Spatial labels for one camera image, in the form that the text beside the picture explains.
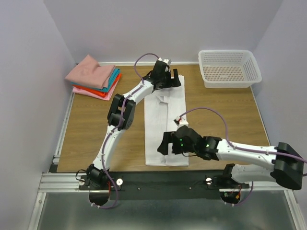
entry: white towel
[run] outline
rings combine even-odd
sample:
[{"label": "white towel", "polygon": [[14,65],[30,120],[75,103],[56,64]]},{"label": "white towel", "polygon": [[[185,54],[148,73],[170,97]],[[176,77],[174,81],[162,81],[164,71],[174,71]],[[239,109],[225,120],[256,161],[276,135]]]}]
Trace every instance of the white towel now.
[{"label": "white towel", "polygon": [[186,111],[184,77],[179,75],[180,87],[156,90],[145,97],[145,158],[146,165],[188,166],[189,158],[172,153],[172,144],[168,146],[168,155],[157,151],[163,133],[176,131],[174,119]]}]

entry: blue towel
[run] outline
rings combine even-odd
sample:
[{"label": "blue towel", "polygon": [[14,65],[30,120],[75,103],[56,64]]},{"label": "blue towel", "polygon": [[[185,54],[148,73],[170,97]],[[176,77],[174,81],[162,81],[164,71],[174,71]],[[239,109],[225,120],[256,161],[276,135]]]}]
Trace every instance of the blue towel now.
[{"label": "blue towel", "polygon": [[[91,90],[97,90],[97,91],[100,91],[100,92],[109,92],[109,90],[111,89],[112,85],[113,85],[113,82],[115,81],[117,75],[120,73],[120,70],[119,69],[115,69],[111,75],[111,77],[109,78],[109,83],[107,85],[107,88],[103,88],[103,89],[97,89],[97,88],[89,88],[87,87],[88,89],[91,89]],[[77,84],[75,82],[71,82],[72,85],[79,85],[79,86],[83,86],[83,85],[80,85],[80,84]]]}]

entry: stack of folded towels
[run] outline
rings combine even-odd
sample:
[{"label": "stack of folded towels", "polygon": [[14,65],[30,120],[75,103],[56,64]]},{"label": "stack of folded towels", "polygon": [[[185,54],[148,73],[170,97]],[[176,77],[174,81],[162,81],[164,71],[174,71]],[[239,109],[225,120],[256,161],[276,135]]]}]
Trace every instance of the stack of folded towels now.
[{"label": "stack of folded towels", "polygon": [[120,77],[115,65],[100,66],[87,55],[65,79],[71,82],[74,93],[109,101]]}]

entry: white laundry basket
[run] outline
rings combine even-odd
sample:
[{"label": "white laundry basket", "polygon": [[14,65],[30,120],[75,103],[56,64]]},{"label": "white laundry basket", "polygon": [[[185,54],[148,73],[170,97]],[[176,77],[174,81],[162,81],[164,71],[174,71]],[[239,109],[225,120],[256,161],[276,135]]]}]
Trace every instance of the white laundry basket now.
[{"label": "white laundry basket", "polygon": [[248,50],[202,50],[198,60],[206,88],[247,88],[262,80]]}]

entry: gray wall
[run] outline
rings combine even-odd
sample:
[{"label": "gray wall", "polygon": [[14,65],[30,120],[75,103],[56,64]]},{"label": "gray wall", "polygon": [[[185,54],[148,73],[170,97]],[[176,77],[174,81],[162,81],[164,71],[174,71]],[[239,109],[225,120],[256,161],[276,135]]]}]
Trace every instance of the gray wall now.
[{"label": "gray wall", "polygon": [[0,229],[27,229],[51,163],[74,61],[44,3],[0,7]]},{"label": "gray wall", "polygon": [[[307,1],[284,0],[254,55],[253,87],[271,144],[287,142],[307,159]],[[307,219],[307,180],[296,193]]]},{"label": "gray wall", "polygon": [[135,61],[146,52],[197,61],[202,49],[253,50],[282,0],[44,2],[80,62],[88,53],[98,61]]}]

